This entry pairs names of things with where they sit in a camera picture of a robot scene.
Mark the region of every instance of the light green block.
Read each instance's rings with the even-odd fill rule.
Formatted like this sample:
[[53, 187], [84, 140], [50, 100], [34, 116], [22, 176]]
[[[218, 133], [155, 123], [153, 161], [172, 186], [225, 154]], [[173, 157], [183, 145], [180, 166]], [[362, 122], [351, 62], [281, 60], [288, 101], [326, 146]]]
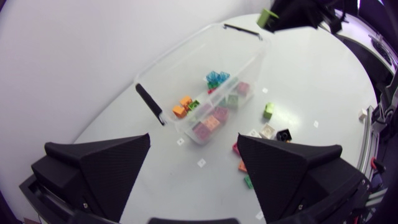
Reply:
[[262, 114], [262, 116], [264, 118], [271, 119], [271, 116], [272, 116], [273, 112], [274, 112], [274, 104], [273, 103], [267, 103], [266, 104], [266, 108], [265, 108], [264, 113]]
[[246, 181], [246, 183], [247, 183], [249, 189], [253, 189], [253, 184], [251, 183], [251, 180], [250, 180], [249, 175], [247, 175], [247, 176], [244, 177], [244, 181]]
[[270, 19], [270, 17], [272, 19], [279, 19], [279, 16], [273, 12], [271, 12], [268, 9], [263, 9], [261, 12], [260, 17], [257, 20], [257, 25], [261, 28], [264, 28], [264, 26], [266, 26], [268, 20]]
[[226, 102], [226, 105], [228, 108], [231, 109], [237, 109], [239, 106], [239, 97], [237, 95], [228, 95], [228, 100]]

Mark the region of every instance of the green block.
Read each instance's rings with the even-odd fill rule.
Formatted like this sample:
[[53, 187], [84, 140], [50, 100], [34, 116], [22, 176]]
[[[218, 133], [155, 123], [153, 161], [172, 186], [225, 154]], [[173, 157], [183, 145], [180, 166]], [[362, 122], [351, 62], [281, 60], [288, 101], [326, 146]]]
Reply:
[[192, 102], [192, 103], [190, 103], [190, 104], [188, 105], [188, 108], [189, 108], [190, 110], [193, 110], [193, 109], [195, 109], [197, 106], [199, 106], [199, 102], [198, 102], [197, 100], [195, 100], [194, 102]]
[[237, 109], [238, 108], [239, 97], [237, 95], [229, 95], [226, 105], [228, 108]]
[[226, 107], [226, 99], [221, 100], [218, 106]]
[[268, 22], [272, 24], [272, 21], [279, 20], [279, 16], [268, 9], [263, 9], [259, 19], [257, 20], [257, 25], [264, 28]]
[[272, 113], [274, 112], [274, 104], [273, 103], [267, 103], [266, 108], [264, 110], [264, 113], [262, 116], [267, 119], [271, 119]]
[[209, 88], [209, 90], [213, 89], [213, 88], [217, 88], [220, 84], [219, 83], [207, 83], [207, 88]]
[[250, 180], [249, 175], [247, 175], [247, 176], [244, 177], [244, 181], [246, 181], [246, 183], [247, 183], [249, 189], [253, 189], [253, 184], [251, 183], [251, 180]]

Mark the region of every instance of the red block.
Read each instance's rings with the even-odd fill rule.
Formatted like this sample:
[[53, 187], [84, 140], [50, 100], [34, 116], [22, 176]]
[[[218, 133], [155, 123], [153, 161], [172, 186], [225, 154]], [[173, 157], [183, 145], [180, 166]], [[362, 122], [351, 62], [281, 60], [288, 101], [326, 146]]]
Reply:
[[232, 150], [233, 150], [238, 156], [241, 156], [241, 154], [239, 153], [239, 150], [238, 150], [238, 143], [237, 143], [237, 142], [232, 146]]
[[247, 84], [247, 83], [240, 82], [240, 83], [238, 84], [238, 93], [239, 93], [240, 95], [246, 96], [247, 93], [249, 92], [249, 89], [250, 89], [250, 85]]
[[202, 122], [194, 127], [193, 132], [202, 141], [207, 140], [211, 134], [211, 131]]
[[222, 106], [216, 106], [213, 116], [220, 122], [225, 123], [228, 119], [228, 109]]
[[207, 90], [207, 94], [213, 93], [216, 90], [216, 88], [212, 88], [210, 90]]

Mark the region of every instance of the yellow-green block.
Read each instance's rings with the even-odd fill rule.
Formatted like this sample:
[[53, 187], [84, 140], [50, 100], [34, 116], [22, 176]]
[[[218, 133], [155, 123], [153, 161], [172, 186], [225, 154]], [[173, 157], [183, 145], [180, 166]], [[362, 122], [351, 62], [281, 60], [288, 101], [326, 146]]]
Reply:
[[267, 103], [266, 108], [264, 110], [264, 113], [262, 116], [267, 119], [271, 119], [272, 113], [274, 112], [274, 104], [273, 103]]

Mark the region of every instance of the blue block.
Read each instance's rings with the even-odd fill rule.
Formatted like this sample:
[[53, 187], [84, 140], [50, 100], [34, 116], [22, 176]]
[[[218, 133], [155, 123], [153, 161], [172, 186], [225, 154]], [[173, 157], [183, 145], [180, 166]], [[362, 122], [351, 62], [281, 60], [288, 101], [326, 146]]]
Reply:
[[210, 83], [217, 83], [218, 78], [220, 77], [219, 73], [216, 73], [215, 71], [211, 71], [207, 76], [206, 79]]
[[220, 73], [220, 79], [218, 80], [218, 82], [223, 83], [225, 82], [225, 80], [227, 80], [229, 78], [230, 74], [226, 73], [226, 72], [221, 72]]

